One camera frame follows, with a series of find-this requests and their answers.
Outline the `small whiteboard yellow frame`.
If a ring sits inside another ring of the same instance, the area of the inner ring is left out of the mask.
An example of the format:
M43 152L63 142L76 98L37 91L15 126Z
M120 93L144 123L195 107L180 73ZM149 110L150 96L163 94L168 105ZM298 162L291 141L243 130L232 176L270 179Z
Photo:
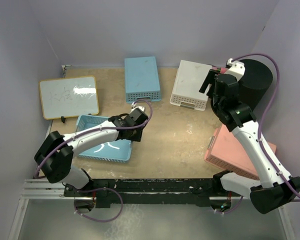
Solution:
M41 80L38 87L46 120L100 112L97 81L92 75Z

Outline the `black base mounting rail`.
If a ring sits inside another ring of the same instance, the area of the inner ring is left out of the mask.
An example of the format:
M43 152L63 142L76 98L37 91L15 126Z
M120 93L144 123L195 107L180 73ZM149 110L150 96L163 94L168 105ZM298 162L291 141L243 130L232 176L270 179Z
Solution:
M212 200L227 202L238 196L221 187L220 176L217 173L212 178L95 178L83 190L66 184L64 196L77 202L94 197L98 209L121 203L209 207Z

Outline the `pink marker pen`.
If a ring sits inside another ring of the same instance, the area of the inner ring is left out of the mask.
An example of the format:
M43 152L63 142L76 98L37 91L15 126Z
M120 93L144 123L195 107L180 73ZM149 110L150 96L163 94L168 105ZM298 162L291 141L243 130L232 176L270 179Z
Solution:
M217 66L213 66L211 69L210 69L213 73L215 73L216 75L218 74L224 74L227 72L228 68L226 67L217 67Z

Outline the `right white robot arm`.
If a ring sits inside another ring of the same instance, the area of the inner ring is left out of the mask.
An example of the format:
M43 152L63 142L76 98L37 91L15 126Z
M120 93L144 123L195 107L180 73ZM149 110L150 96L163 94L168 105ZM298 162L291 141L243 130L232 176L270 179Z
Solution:
M234 75L212 68L199 92L207 94L215 115L244 148L258 180L224 171L214 175L212 190L218 196L237 193L250 199L258 212L267 214L300 198L300 177L292 176L272 152L253 111L239 100L239 88Z

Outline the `large black plastic bin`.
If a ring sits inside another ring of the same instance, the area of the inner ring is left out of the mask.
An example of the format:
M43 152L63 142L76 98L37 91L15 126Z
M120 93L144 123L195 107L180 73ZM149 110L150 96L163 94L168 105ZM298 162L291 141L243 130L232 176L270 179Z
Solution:
M210 105L216 116L222 111L234 111L238 115L250 114L273 82L271 70L263 63L253 59L239 61L244 63L245 73L238 84L230 83L231 87L237 87L237 96L212 99Z

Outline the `blue perforated basket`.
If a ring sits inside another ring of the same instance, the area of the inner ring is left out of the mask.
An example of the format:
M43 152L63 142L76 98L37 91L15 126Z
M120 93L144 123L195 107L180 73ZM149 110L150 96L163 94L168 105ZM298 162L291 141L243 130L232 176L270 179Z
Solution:
M132 103L138 99L158 102L162 99L161 85L154 56L124 59L125 100Z

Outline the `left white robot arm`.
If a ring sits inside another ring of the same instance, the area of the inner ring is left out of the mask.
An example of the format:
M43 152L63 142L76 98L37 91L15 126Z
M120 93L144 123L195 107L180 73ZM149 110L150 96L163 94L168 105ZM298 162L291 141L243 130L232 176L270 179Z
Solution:
M150 117L135 107L128 114L111 116L101 124L86 130L60 134L51 132L34 156L37 171L43 172L49 183L65 183L75 188L81 196L93 191L89 174L76 168L73 158L98 145L118 140L139 142Z

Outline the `pink perforated basket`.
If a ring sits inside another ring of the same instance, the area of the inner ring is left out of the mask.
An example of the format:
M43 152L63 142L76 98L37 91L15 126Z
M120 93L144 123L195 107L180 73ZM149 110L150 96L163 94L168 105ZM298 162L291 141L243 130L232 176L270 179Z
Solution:
M259 176L239 141L225 125L216 128L204 155L204 160L222 170L228 170L252 180Z

